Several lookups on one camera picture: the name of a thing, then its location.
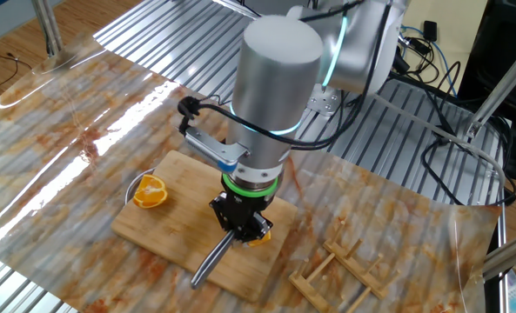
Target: metal frame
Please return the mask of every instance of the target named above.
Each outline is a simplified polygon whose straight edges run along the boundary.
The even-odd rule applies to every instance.
[[[484,263],[484,280],[491,279],[516,264],[516,238],[492,251]]]
[[[475,138],[480,128],[516,86],[516,61],[495,86],[490,96],[466,124],[466,135]]]
[[[57,20],[55,14],[52,11],[49,0],[31,0],[37,20],[41,26],[41,31],[45,36],[47,43],[47,54],[49,57],[56,55],[60,50],[63,49],[63,39],[60,37],[58,31]]]

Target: black cable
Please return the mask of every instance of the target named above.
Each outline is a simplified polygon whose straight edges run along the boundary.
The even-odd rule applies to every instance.
[[[460,62],[455,62],[451,68],[449,68],[449,70],[446,72],[446,74],[444,75],[444,77],[442,78],[441,82],[439,83],[439,86],[438,86],[438,89],[441,88],[441,85],[443,84],[443,82],[447,79],[447,77],[450,75],[451,73],[451,70],[454,69],[454,68],[457,68],[457,70],[455,71],[455,76],[449,86],[449,89],[447,90],[446,92],[446,95],[443,97],[442,101],[441,101],[441,104],[440,106],[437,105],[437,102],[435,101],[435,99],[432,100],[431,96],[429,95],[429,92],[427,91],[427,89],[425,89],[425,92],[426,94],[428,95],[428,97],[431,99],[431,102],[432,104],[434,105],[434,108],[436,109],[436,111],[438,113],[440,113],[441,111],[441,108],[443,108],[443,105],[444,103],[446,102],[446,99],[449,97],[449,95],[451,94],[451,90],[452,90],[452,87],[453,85],[457,82],[458,80],[458,77],[459,77],[459,71],[460,71]],[[505,129],[508,129],[508,124],[506,123],[506,121],[502,118],[497,118],[497,120],[499,121],[499,123],[501,123],[501,126],[504,127]],[[447,125],[449,124],[445,117],[443,117],[443,115],[441,115],[440,117],[440,122],[443,122],[443,123],[446,123]],[[506,164],[508,162],[508,158],[511,154],[511,144],[513,143],[513,136],[512,136],[512,133],[509,129],[509,131],[505,130],[505,131],[501,131],[500,132],[500,135],[499,135],[499,140],[503,143],[503,147],[504,147],[504,150],[506,151],[505,152],[505,156],[504,156],[504,166],[503,168],[506,167]],[[438,147],[440,146],[444,146],[444,145],[447,145],[448,143],[450,143],[450,141],[445,141],[443,140],[442,138],[438,138],[436,141],[434,141],[432,144],[430,144],[423,152],[422,152],[422,155],[421,155],[421,158],[420,158],[420,161],[422,162],[422,165],[427,169],[428,173],[430,174],[430,176],[436,181],[436,183],[438,183],[438,186],[441,187],[441,189],[447,194],[447,196],[449,196],[456,204],[458,205],[464,205],[461,201],[459,201],[459,199],[457,199],[457,197],[452,193],[452,191],[449,190],[449,188],[447,187],[447,185],[443,182],[443,180],[432,170],[432,168],[430,167],[430,165],[428,164],[428,162],[426,161],[426,154],[430,151],[430,150],[436,150]],[[464,152],[468,153],[469,155],[472,155],[470,153],[470,151],[464,149],[462,146],[460,146],[459,144],[457,145],[461,150],[463,150]],[[510,196],[507,196],[507,197],[504,197],[503,199],[495,202],[495,203],[491,203],[491,204],[488,204],[488,205],[500,205],[502,203],[506,203],[508,201],[510,201],[511,199],[514,199],[516,197],[516,184],[514,183],[514,181],[506,174],[506,179],[509,181],[509,183],[512,185],[513,187],[513,191],[511,193]]]
[[[376,39],[376,43],[375,43],[375,47],[374,47],[374,52],[373,52],[373,55],[372,55],[372,62],[370,64],[370,69],[369,69],[369,72],[368,72],[368,76],[367,76],[367,79],[365,81],[365,87],[364,87],[364,91],[363,91],[363,95],[364,96],[368,94],[368,90],[370,89],[370,84],[372,83],[373,72],[375,70],[376,60],[378,59],[379,50],[381,49],[381,41],[382,41],[382,38],[383,38],[383,32],[384,32],[384,29],[385,29],[385,25],[387,24],[387,19],[389,17],[389,12],[390,11],[391,11],[391,5],[387,4],[385,6],[385,10],[384,10],[383,16],[381,17],[381,23],[379,24],[379,27],[378,27],[377,39]],[[356,106],[358,112],[360,111],[362,105],[364,104],[364,101],[365,101],[365,97],[360,97],[359,98],[359,103]],[[300,140],[295,140],[295,139],[291,139],[291,138],[287,138],[287,137],[282,137],[282,136],[274,135],[269,130],[264,130],[261,127],[258,127],[257,125],[254,125],[253,123],[245,121],[243,118],[237,117],[237,116],[233,115],[232,113],[230,113],[230,112],[228,112],[226,110],[223,110],[222,108],[219,108],[216,105],[212,105],[212,104],[199,104],[199,105],[197,105],[197,107],[198,107],[198,109],[211,109],[211,110],[215,110],[216,112],[224,115],[225,117],[229,117],[231,120],[233,120],[233,121],[235,121],[237,123],[241,123],[244,126],[250,128],[252,130],[255,130],[256,132],[258,132],[258,133],[260,133],[260,134],[262,134],[262,135],[264,135],[266,137],[269,137],[271,139],[280,141],[281,143],[288,143],[290,145],[295,146],[293,148],[310,148],[311,150],[323,149],[324,147],[328,146],[329,144],[331,144],[332,142],[337,140],[343,133],[346,132],[346,130],[348,130],[350,128],[350,126],[352,125],[352,123],[354,122],[356,117],[358,116],[358,113],[356,113],[354,116],[351,116],[351,118],[349,118],[343,124],[341,129],[335,131],[335,133],[333,133],[330,137],[328,137],[326,139],[318,140],[316,142],[303,142],[303,141],[300,141]]]
[[[428,68],[428,66],[432,66],[433,69],[435,70],[435,77],[428,81],[428,82],[424,82],[426,84],[428,83],[433,83],[435,82],[438,78],[439,78],[439,69],[438,67],[433,63],[433,60],[428,60],[426,57],[424,57],[418,50],[414,49],[414,48],[409,48],[409,50],[411,50],[412,52],[416,53],[421,59],[422,59],[422,63],[419,64],[419,68],[417,70],[414,70],[414,71],[408,71],[405,73],[405,75],[410,75],[410,74],[413,74],[413,75],[420,75],[424,70],[426,70]]]
[[[424,165],[424,167],[428,170],[428,173],[430,174],[430,176],[436,181],[436,183],[438,183],[438,185],[441,187],[441,189],[443,189],[443,191],[447,194],[447,196],[449,196],[454,202],[455,204],[458,204],[458,205],[464,205],[461,201],[459,201],[459,199],[457,199],[457,197],[452,193],[452,191],[449,190],[449,188],[447,187],[447,185],[443,182],[443,180],[441,180],[441,178],[432,170],[432,167],[430,167],[430,164],[428,164],[428,162],[426,161],[426,154],[432,150],[432,149],[437,149],[438,147],[442,146],[442,145],[445,145],[447,143],[444,143],[443,140],[441,138],[438,138],[438,140],[434,141],[432,144],[430,144],[423,152],[422,152],[422,155],[420,157],[420,162],[422,162],[422,165]],[[490,203],[488,205],[501,205],[502,203],[506,203],[508,201],[510,201],[511,199],[514,199],[516,197],[516,184],[515,182],[506,174],[505,175],[506,179],[509,181],[509,183],[511,184],[511,186],[513,187],[513,191],[511,193],[510,196],[507,196],[507,197],[504,197],[503,199],[495,202],[495,203]]]
[[[27,67],[30,68],[31,70],[31,66],[29,64],[27,64],[26,62],[24,61],[20,61],[18,60],[17,57],[14,57],[11,53],[8,53],[7,54],[8,56],[7,57],[4,57],[4,56],[0,56],[0,58],[2,59],[5,59],[5,60],[11,60],[11,61],[14,61],[16,63],[16,69],[14,70],[14,73],[12,74],[12,76],[10,76],[10,78],[6,79],[5,81],[1,82],[0,83],[0,86],[2,86],[3,84],[9,82],[9,80],[11,80],[12,78],[14,78],[16,75],[17,75],[17,72],[18,72],[18,65],[19,64],[23,64],[23,65],[26,65]]]
[[[322,18],[334,17],[334,16],[336,16],[339,13],[346,13],[348,10],[350,10],[350,9],[354,8],[355,6],[363,3],[364,1],[365,0],[357,0],[357,1],[354,1],[354,2],[351,2],[351,3],[346,3],[346,4],[343,4],[339,9],[329,10],[326,13],[316,14],[316,15],[313,15],[311,17],[302,17],[302,18],[300,18],[300,21],[306,23],[306,22],[311,22],[311,21],[319,20],[319,19],[322,19]]]
[[[250,10],[251,13],[257,15],[258,17],[261,17],[261,14],[257,13],[254,9],[252,9],[251,7],[247,6],[245,3],[244,3],[244,0],[240,0],[238,1],[238,3],[240,3],[240,5],[242,5],[243,7],[245,7],[246,9]]]

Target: orange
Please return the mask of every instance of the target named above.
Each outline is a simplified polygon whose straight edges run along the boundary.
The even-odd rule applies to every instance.
[[[256,240],[252,240],[250,242],[248,242],[248,247],[255,247],[255,246],[258,246],[262,243],[266,243],[268,241],[271,240],[271,230],[269,230],[267,232],[267,234],[265,234],[265,236],[261,239],[256,239]]]
[[[137,187],[133,202],[142,209],[149,209],[163,203],[167,196],[163,180],[157,176],[146,174]]]

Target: metal bracket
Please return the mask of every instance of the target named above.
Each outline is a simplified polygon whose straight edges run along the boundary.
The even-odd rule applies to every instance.
[[[466,124],[466,135],[472,139],[478,135],[481,127],[487,122],[493,112],[509,96],[509,93],[516,86],[516,61],[501,78],[497,86],[493,89],[490,96],[480,106],[478,111],[470,118]]]
[[[31,0],[41,31],[47,43],[47,54],[49,57],[56,55],[63,49],[63,40],[58,31],[57,20],[48,0]]]
[[[240,143],[220,143],[217,139],[209,136],[197,127],[188,128],[184,140],[200,156],[206,158],[211,164],[217,166],[218,169],[226,174],[232,173],[238,165],[238,159],[249,153],[248,149]]]
[[[337,111],[340,101],[339,90],[326,87],[325,91],[323,91],[321,83],[316,83],[313,87],[307,107],[322,116],[330,117]]]

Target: marble-patterned plastic sheet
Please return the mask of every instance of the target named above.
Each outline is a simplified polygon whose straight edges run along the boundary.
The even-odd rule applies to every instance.
[[[187,95],[198,96],[90,37],[1,95],[0,260],[87,313],[314,311],[288,276],[306,257],[315,268],[345,220],[341,244],[364,238],[364,266],[384,254],[374,276],[402,273],[385,300],[370,295],[358,312],[484,311],[481,268],[498,208],[435,203],[324,152],[287,163],[278,196],[298,206],[297,221],[257,303],[210,283],[191,290],[190,273],[115,235],[130,181],[167,151],[193,156],[176,130]],[[195,123],[226,135],[216,113]],[[341,311],[364,288],[337,262],[325,275],[319,292]]]

